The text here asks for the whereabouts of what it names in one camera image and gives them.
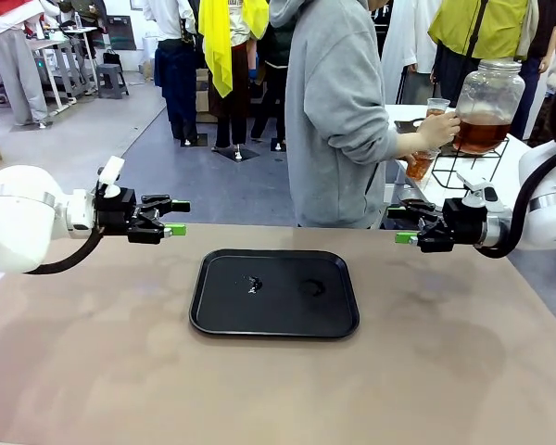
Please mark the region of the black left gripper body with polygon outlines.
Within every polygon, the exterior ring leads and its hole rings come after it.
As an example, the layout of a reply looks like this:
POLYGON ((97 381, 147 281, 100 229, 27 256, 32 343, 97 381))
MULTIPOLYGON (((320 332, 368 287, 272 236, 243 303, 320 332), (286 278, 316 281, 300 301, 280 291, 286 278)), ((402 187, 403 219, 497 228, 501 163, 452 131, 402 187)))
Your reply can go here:
POLYGON ((135 191, 122 187, 114 197, 106 197, 105 189, 96 192, 96 226, 103 235, 126 235, 136 207, 135 191))

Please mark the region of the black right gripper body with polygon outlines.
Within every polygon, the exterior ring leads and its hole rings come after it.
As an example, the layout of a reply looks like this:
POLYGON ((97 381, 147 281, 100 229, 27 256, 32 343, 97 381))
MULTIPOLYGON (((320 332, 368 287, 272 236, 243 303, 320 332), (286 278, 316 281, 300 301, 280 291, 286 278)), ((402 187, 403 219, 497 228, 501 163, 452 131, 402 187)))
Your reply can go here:
POLYGON ((487 221, 485 207, 474 208, 465 205, 461 198, 447 198, 442 216, 455 244, 472 246, 480 242, 487 221))

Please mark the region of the short clear plastic cup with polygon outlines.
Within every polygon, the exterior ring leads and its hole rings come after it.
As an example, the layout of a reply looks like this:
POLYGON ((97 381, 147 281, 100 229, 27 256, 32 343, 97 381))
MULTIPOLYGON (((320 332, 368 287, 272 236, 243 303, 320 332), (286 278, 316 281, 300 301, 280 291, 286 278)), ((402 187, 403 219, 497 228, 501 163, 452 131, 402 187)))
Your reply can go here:
POLYGON ((421 181, 424 176, 428 173, 431 165, 436 160, 440 153, 440 149, 431 149, 428 150, 430 152, 430 156, 428 159, 424 159, 422 161, 416 162, 413 165, 409 165, 406 168, 406 176, 415 181, 421 181))

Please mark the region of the glass tea dispenser jar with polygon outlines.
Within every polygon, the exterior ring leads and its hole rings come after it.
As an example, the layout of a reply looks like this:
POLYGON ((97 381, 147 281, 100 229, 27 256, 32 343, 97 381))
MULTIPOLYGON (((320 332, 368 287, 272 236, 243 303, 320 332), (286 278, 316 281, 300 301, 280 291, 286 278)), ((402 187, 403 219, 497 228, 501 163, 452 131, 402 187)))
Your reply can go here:
POLYGON ((483 59, 466 76, 455 108, 461 120, 456 150, 483 155, 505 140, 524 93, 520 70, 514 60, 483 59))

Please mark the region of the person's right forearm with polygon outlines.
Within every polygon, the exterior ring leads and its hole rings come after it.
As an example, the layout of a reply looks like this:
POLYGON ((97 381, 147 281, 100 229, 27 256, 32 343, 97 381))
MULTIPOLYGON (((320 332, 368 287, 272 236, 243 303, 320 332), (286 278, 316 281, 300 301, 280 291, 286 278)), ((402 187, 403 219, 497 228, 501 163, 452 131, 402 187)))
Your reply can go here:
POLYGON ((401 133, 397 136, 395 159, 405 159, 424 150, 424 140, 420 133, 401 133))

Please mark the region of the person's right hand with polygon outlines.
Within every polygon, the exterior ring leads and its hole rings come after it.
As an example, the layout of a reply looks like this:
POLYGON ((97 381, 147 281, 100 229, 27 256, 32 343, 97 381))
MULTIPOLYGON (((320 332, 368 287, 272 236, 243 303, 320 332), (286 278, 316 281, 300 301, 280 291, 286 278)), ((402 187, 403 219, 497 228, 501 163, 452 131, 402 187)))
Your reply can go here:
POLYGON ((454 111, 430 115, 418 127, 420 151, 434 150, 451 142, 460 130, 461 120, 454 111))

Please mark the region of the clear bucket brown liquid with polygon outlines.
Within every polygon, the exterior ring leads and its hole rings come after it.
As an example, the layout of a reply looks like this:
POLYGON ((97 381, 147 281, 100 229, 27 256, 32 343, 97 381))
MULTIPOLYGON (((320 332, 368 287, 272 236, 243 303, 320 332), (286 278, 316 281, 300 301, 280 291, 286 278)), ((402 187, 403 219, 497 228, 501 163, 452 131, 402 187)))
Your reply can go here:
POLYGON ((406 210, 436 211, 436 205, 416 195, 413 189, 404 189, 398 194, 398 202, 406 210))

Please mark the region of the person in grey hoodie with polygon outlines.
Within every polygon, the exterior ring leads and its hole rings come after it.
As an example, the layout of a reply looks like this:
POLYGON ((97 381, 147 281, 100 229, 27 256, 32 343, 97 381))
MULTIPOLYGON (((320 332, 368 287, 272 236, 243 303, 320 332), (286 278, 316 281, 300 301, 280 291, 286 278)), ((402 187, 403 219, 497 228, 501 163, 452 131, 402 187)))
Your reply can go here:
POLYGON ((290 194, 301 227, 367 229, 396 155, 368 0, 271 0, 296 26, 285 89, 290 194))

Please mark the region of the grey plastic stool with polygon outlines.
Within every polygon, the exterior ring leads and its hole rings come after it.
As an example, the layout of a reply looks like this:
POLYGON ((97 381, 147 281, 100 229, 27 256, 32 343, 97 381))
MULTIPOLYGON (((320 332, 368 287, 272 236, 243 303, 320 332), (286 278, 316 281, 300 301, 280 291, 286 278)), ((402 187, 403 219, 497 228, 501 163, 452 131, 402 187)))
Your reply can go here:
POLYGON ((129 91, 118 64, 99 64, 95 70, 99 98, 122 99, 129 91))

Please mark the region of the mannequin white shirt navy trousers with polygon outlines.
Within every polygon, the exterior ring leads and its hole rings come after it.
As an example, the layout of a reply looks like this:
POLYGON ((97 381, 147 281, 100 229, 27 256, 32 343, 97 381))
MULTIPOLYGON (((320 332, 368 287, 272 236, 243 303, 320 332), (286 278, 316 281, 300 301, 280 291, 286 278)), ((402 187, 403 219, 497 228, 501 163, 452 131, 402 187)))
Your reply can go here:
POLYGON ((154 82, 166 101, 173 138, 197 143, 196 16, 189 0, 145 0, 145 18, 158 26, 154 82))

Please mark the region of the black plastic serving tray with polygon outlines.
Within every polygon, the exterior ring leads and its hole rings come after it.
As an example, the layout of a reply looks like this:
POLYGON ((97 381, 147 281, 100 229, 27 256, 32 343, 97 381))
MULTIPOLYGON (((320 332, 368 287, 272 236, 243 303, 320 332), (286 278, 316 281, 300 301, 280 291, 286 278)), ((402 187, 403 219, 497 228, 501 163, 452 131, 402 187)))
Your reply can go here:
POLYGON ((227 337, 339 340, 360 324, 347 264, 320 250, 210 252, 189 317, 200 333, 227 337))

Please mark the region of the mannequin with yellow scarf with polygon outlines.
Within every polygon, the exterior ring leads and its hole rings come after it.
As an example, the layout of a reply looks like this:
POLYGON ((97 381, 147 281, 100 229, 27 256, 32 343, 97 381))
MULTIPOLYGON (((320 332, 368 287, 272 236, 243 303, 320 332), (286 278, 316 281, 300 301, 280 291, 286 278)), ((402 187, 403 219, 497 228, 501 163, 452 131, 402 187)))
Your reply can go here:
POLYGON ((208 67, 208 111, 217 120, 213 150, 243 159, 249 99, 247 46, 269 23, 267 0, 201 0, 198 29, 208 67))

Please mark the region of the white standing desk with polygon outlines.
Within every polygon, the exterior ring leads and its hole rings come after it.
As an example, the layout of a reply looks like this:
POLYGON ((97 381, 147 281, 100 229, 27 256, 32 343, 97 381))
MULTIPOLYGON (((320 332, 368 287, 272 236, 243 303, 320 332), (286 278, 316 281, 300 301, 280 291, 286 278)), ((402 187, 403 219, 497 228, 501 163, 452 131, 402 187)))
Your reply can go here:
POLYGON ((60 38, 27 40, 48 104, 49 117, 55 117, 85 95, 96 92, 95 62, 85 32, 72 30, 60 38))

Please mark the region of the mannequin long white garment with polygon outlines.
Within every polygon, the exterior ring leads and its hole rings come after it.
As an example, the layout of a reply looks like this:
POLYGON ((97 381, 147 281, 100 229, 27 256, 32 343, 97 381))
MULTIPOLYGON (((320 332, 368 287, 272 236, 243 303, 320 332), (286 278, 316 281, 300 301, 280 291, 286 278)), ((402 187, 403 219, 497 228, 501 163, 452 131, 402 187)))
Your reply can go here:
POLYGON ((435 95, 436 44, 428 34, 442 0, 393 0, 381 56, 387 104, 424 105, 435 95))

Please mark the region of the black sign board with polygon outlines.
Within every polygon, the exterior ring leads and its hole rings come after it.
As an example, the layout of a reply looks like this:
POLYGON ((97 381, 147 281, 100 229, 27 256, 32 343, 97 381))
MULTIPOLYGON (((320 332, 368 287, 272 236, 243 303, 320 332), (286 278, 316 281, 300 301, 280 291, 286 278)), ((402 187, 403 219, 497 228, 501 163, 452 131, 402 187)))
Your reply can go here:
POLYGON ((107 32, 113 50, 133 51, 136 49, 130 16, 108 15, 107 32))

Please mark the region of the mannequin red top grey trousers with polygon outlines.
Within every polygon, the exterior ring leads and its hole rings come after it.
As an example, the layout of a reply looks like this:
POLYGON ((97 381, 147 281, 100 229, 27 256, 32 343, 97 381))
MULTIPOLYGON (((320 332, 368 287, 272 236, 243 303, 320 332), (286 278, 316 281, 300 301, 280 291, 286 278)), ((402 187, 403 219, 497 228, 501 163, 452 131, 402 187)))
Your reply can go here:
POLYGON ((26 27, 45 13, 40 0, 0 0, 0 76, 19 126, 46 126, 43 87, 27 44, 26 27))

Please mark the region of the mannequin yellow-green jacket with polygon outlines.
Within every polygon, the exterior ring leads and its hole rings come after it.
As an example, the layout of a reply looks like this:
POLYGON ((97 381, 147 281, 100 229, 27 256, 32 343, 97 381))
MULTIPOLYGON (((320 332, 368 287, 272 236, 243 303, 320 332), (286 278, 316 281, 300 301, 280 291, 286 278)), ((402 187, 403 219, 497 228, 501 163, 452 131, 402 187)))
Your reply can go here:
POLYGON ((523 60, 537 32, 538 0, 442 0, 428 29, 432 77, 455 107, 466 76, 485 60, 523 60))

